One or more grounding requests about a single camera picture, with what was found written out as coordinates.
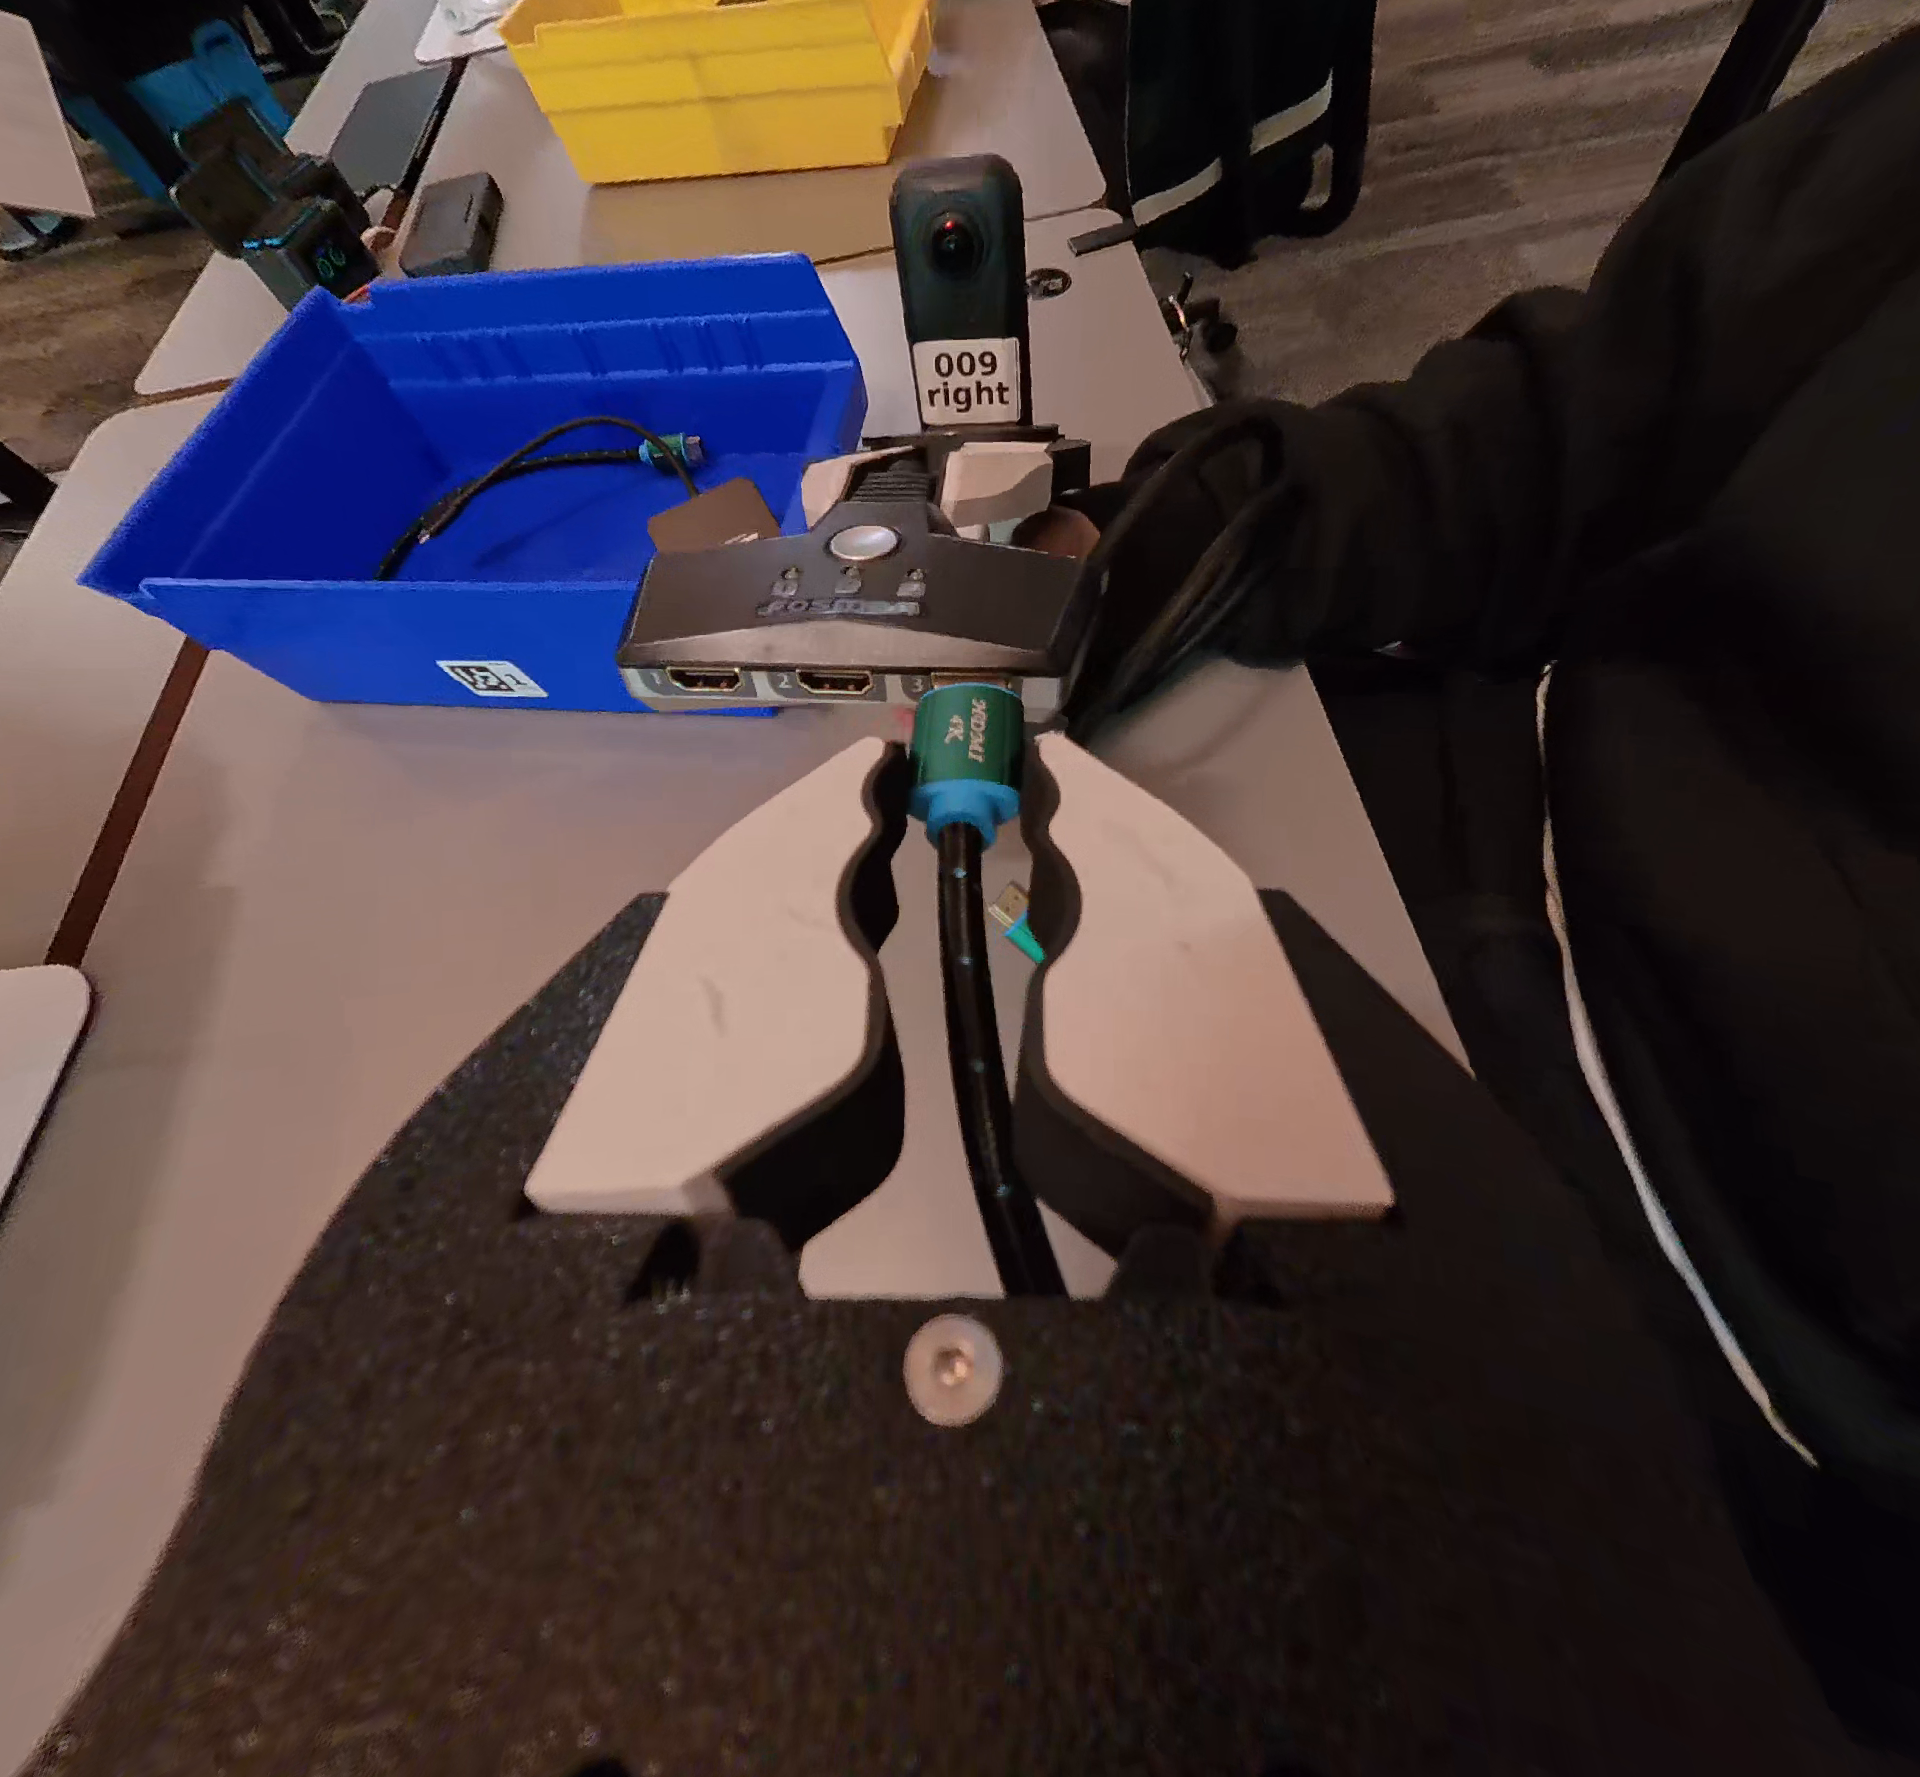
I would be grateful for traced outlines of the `small black box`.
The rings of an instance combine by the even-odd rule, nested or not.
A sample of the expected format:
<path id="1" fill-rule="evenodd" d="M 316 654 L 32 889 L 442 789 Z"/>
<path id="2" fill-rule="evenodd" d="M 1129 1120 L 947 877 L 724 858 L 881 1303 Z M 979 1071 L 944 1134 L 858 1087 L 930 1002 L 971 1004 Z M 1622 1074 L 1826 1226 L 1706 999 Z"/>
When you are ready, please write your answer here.
<path id="1" fill-rule="evenodd" d="M 402 242 L 402 276 L 474 276 L 491 268 L 504 194 L 486 171 L 434 180 L 419 191 L 412 228 Z"/>

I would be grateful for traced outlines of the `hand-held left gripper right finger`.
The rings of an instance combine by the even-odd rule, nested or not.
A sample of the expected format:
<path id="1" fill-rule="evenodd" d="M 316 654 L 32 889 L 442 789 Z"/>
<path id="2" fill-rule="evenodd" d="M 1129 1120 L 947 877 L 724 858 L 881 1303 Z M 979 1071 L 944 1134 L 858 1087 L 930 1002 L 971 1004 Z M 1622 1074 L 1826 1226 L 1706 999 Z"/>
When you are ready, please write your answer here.
<path id="1" fill-rule="evenodd" d="M 1021 814 L 1030 978 L 1014 1155 L 1074 1231 L 1375 1220 L 1385 1167 L 1258 889 L 1064 735 Z"/>

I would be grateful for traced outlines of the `blue plastic bin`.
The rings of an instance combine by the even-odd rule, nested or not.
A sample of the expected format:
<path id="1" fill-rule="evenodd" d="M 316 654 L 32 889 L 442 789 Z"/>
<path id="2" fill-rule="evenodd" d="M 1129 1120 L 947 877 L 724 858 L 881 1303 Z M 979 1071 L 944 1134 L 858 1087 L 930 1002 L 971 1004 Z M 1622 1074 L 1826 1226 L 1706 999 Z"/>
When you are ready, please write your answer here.
<path id="1" fill-rule="evenodd" d="M 628 712 L 650 523 L 744 478 L 798 528 L 866 413 L 798 253 L 312 292 L 81 586 L 322 705 Z"/>

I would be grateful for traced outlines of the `black video switch box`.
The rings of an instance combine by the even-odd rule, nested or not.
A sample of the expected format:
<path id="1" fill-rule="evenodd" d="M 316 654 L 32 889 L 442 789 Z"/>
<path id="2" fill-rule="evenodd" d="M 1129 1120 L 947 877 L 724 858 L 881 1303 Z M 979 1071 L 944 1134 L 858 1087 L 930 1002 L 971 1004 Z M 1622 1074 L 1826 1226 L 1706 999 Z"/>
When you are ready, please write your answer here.
<path id="1" fill-rule="evenodd" d="M 1086 493 L 1092 455 L 1069 471 Z M 1014 689 L 1062 715 L 1094 611 L 1086 563 L 931 526 L 805 526 L 659 553 L 616 646 L 650 708 L 914 707 L 936 685 Z"/>

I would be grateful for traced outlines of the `black tablet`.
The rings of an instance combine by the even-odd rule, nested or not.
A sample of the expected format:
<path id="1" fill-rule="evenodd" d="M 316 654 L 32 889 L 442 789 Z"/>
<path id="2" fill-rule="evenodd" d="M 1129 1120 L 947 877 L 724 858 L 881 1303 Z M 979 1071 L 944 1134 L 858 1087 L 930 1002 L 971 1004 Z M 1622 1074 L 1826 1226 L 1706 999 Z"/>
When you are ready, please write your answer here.
<path id="1" fill-rule="evenodd" d="M 422 63 L 361 90 L 325 151 L 361 200 L 397 191 L 436 126 L 448 73 L 451 61 Z"/>

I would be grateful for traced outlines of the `person's black clothing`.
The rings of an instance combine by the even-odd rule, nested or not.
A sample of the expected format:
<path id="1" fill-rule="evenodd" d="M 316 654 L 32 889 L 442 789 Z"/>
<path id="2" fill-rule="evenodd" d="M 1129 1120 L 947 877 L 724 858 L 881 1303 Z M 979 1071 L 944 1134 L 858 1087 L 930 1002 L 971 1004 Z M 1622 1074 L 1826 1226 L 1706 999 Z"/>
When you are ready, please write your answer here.
<path id="1" fill-rule="evenodd" d="M 1310 673 L 1476 1074 L 1595 1215 L 1836 1722 L 1915 1772 L 1915 860 L 1729 677 Z"/>

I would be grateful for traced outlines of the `person's right forearm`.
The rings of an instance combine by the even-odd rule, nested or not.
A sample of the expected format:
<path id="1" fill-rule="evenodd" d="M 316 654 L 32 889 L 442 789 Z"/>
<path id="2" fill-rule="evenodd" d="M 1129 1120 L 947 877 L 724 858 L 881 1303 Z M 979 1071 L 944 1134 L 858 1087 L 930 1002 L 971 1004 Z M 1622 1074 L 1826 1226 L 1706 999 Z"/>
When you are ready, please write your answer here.
<path id="1" fill-rule="evenodd" d="M 1163 633 L 1243 661 L 1404 644 L 1506 664 L 1713 512 L 1858 359 L 1915 373 L 1919 36 L 1904 31 L 1659 185 L 1581 287 L 1506 296 L 1399 380 L 1238 397 L 1117 489 L 1082 673 Z"/>

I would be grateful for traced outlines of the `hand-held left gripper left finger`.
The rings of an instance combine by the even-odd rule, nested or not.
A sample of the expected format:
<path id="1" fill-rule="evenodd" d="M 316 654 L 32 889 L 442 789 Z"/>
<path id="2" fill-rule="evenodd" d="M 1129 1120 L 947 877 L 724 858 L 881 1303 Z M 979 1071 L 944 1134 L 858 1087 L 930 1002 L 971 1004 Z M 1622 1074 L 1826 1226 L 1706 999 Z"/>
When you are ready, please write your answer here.
<path id="1" fill-rule="evenodd" d="M 907 799 L 904 750 L 862 737 L 670 885 L 525 1181 L 539 1211 L 838 1220 L 885 1184 Z"/>

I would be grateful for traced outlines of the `blue bag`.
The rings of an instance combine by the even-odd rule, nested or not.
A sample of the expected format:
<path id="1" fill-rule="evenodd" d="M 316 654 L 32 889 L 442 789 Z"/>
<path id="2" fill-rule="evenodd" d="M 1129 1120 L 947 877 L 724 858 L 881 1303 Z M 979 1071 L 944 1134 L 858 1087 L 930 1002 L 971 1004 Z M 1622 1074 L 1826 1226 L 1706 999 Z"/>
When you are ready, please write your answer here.
<path id="1" fill-rule="evenodd" d="M 230 100 L 246 100 L 270 131 L 286 138 L 292 116 L 268 83 L 241 28 L 215 19 L 191 35 L 186 55 L 133 78 L 124 92 L 170 140 L 197 125 Z M 96 143 L 115 167 L 156 204 L 170 203 L 170 191 L 141 151 L 101 108 L 98 100 L 63 92 L 67 123 Z"/>

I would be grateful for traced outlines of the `grey desk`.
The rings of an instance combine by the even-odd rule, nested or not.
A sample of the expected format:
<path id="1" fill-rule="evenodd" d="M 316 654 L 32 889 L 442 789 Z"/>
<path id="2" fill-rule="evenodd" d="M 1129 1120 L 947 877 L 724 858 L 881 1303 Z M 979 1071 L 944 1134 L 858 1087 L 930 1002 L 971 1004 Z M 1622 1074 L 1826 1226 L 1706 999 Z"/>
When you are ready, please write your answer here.
<path id="1" fill-rule="evenodd" d="M 496 270 L 728 253 L 826 267 L 889 253 L 889 196 L 914 159 L 992 153 L 1028 220 L 1102 203 L 1102 180 L 1032 0 L 934 0 L 934 55 L 885 166 L 718 180 L 588 185 L 504 54 L 467 70 L 423 185 L 482 171 L 501 191 Z"/>
<path id="2" fill-rule="evenodd" d="M 415 47 L 436 0 L 369 0 L 294 115 L 297 151 L 328 153 L 361 90 L 419 70 Z M 133 380 L 136 401 L 201 394 L 227 383 L 282 324 L 286 311 L 240 260 L 206 260 L 174 322 Z"/>
<path id="3" fill-rule="evenodd" d="M 43 961 L 183 646 L 80 575 L 215 399 L 164 399 L 101 423 L 4 574 L 4 969 Z"/>
<path id="4" fill-rule="evenodd" d="M 1035 397 L 1100 474 L 1194 407 L 1132 250 L 1030 223 Z M 866 729 L 371 708 L 206 660 L 83 947 L 90 1033 L 4 1218 L 4 1772 L 83 1685 L 301 1261 L 434 1087 L 615 915 Z M 1461 1043 L 1301 672 L 1202 669 L 1100 754 Z M 818 1300 L 984 1295 L 942 1043 L 934 856 L 882 951 L 899 1167 L 808 1245 Z"/>

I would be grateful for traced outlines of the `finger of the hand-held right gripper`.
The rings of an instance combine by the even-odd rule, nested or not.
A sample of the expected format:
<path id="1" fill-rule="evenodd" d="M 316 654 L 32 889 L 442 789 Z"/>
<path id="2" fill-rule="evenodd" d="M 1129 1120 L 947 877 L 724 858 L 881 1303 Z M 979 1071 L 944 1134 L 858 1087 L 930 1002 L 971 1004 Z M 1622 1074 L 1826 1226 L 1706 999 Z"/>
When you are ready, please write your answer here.
<path id="1" fill-rule="evenodd" d="M 805 526 L 930 526 L 936 495 L 925 455 L 849 455 L 802 471 L 800 515 Z"/>
<path id="2" fill-rule="evenodd" d="M 952 452 L 952 523 L 1021 523 L 1052 504 L 1047 445 L 962 445 Z"/>

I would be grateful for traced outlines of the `yellow plastic bin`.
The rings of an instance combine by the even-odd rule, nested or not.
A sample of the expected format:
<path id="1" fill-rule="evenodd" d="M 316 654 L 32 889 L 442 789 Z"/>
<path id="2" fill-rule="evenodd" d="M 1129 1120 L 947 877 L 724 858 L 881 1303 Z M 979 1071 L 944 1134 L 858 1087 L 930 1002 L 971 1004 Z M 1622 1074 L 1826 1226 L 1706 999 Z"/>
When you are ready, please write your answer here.
<path id="1" fill-rule="evenodd" d="M 885 163 L 934 0 L 517 0 L 507 54 L 588 185 Z"/>

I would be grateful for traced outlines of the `black desk clamp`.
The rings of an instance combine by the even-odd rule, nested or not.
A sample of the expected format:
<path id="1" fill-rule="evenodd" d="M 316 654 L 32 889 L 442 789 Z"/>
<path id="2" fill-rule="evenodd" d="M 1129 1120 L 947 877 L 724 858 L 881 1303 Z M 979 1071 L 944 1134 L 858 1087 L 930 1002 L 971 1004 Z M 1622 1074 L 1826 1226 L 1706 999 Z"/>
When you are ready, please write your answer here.
<path id="1" fill-rule="evenodd" d="M 1173 291 L 1160 298 L 1160 314 L 1178 357 L 1191 364 L 1195 357 L 1217 359 L 1236 350 L 1238 326 L 1227 315 L 1217 296 L 1195 295 L 1195 276 L 1184 272 Z"/>

